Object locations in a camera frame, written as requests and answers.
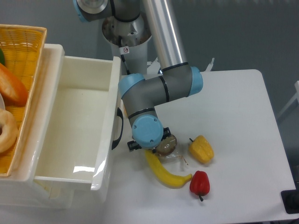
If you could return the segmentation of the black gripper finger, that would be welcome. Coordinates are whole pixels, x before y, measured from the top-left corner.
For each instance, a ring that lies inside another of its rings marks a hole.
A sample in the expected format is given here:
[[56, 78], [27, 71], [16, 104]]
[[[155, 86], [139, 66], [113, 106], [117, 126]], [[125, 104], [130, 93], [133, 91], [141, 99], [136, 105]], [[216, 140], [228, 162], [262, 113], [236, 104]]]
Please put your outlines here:
[[[167, 137], [169, 137], [170, 135], [171, 135], [171, 132], [170, 132], [169, 127], [164, 127], [164, 130], [163, 130], [163, 136], [162, 136], [162, 138], [161, 138], [161, 142], [162, 142], [164, 139], [166, 139]], [[157, 148], [158, 148], [158, 146], [154, 147], [154, 148], [152, 149], [152, 153], [157, 153]]]
[[134, 140], [127, 142], [127, 146], [129, 149], [129, 152], [133, 152], [134, 150], [141, 149], [142, 147]]

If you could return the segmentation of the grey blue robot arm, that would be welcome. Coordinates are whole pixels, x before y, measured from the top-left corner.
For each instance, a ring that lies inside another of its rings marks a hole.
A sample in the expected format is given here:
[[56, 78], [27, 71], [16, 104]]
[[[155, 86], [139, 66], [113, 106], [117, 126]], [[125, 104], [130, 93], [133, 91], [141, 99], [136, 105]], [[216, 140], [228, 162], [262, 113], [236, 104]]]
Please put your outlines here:
[[[157, 117], [155, 107], [199, 93], [203, 78], [189, 65], [181, 44], [177, 21], [169, 0], [76, 0], [82, 21], [104, 19], [102, 33], [115, 45], [125, 67], [118, 90], [127, 111], [133, 140], [129, 150], [154, 149], [170, 136]], [[145, 53], [133, 53], [153, 39], [161, 74], [145, 79], [137, 70]]]

